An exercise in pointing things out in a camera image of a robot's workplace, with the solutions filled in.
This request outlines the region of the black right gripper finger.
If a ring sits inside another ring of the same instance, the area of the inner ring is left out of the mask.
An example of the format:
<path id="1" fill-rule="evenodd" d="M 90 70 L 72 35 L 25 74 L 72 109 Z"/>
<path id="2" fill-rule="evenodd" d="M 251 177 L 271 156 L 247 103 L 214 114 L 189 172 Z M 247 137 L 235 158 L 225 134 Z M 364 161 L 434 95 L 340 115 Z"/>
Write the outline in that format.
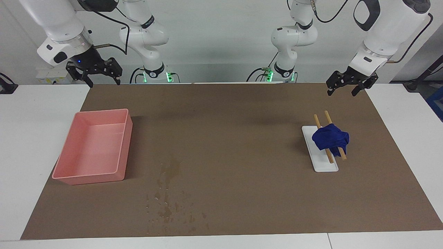
<path id="1" fill-rule="evenodd" d="M 93 88 L 93 82 L 89 78 L 89 73 L 87 70 L 82 71 L 82 73 L 79 73 L 77 70 L 76 65 L 73 62 L 68 62 L 65 66 L 65 69 L 67 70 L 68 74 L 72 77 L 74 81 L 83 81 L 86 83 L 90 88 Z"/>
<path id="2" fill-rule="evenodd" d="M 102 74 L 111 77 L 117 85 L 121 84 L 123 69 L 114 57 L 103 61 Z"/>

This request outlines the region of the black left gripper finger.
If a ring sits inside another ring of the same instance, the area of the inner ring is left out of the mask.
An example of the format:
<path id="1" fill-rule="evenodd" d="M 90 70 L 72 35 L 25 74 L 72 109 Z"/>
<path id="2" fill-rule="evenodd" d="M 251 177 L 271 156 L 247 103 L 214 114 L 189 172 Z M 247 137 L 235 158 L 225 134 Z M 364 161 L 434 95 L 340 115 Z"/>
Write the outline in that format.
<path id="1" fill-rule="evenodd" d="M 372 74 L 366 80 L 358 80 L 356 87 L 354 87 L 354 89 L 351 92 L 352 96 L 356 96 L 362 90 L 372 88 L 372 86 L 375 84 L 375 82 L 378 80 L 378 78 L 379 78 L 378 74 Z"/>
<path id="2" fill-rule="evenodd" d="M 345 73 L 341 73 L 339 71 L 334 71 L 331 74 L 331 76 L 326 80 L 328 96 L 331 96 L 335 90 L 346 86 L 345 76 Z"/>

